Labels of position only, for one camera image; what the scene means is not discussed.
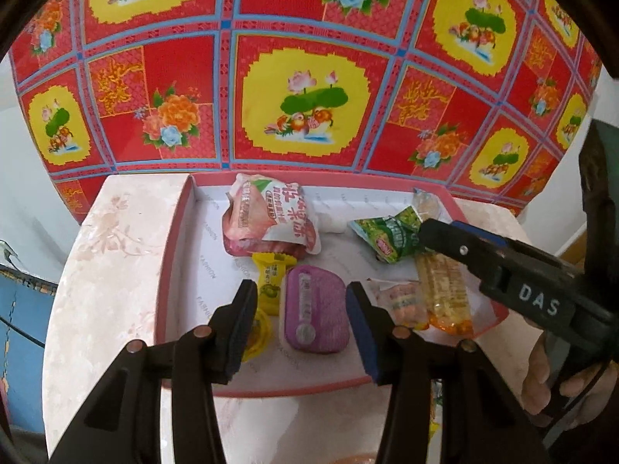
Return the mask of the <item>person's right hand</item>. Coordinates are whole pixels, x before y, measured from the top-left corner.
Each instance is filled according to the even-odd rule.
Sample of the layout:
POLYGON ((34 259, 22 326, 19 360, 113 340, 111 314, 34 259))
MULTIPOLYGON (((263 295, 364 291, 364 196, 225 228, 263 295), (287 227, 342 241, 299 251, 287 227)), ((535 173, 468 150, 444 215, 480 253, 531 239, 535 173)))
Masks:
MULTIPOLYGON (((551 362, 545 350, 546 335, 545 332, 541 334, 530 353, 529 370, 525 380, 523 380, 522 394, 520 395, 523 408, 529 414, 533 424, 537 426, 547 426, 552 420, 551 417, 542 413, 553 397, 550 384, 551 362)), ((563 381, 560 386, 557 382, 554 383, 554 386, 559 386, 561 396, 569 399, 575 398, 585 390, 600 368, 601 365, 593 365, 563 381)), ((616 362, 611 362, 592 386, 592 389, 583 397, 581 405, 572 417, 569 428, 575 428, 598 418, 609 405, 617 381, 618 365, 616 362)))

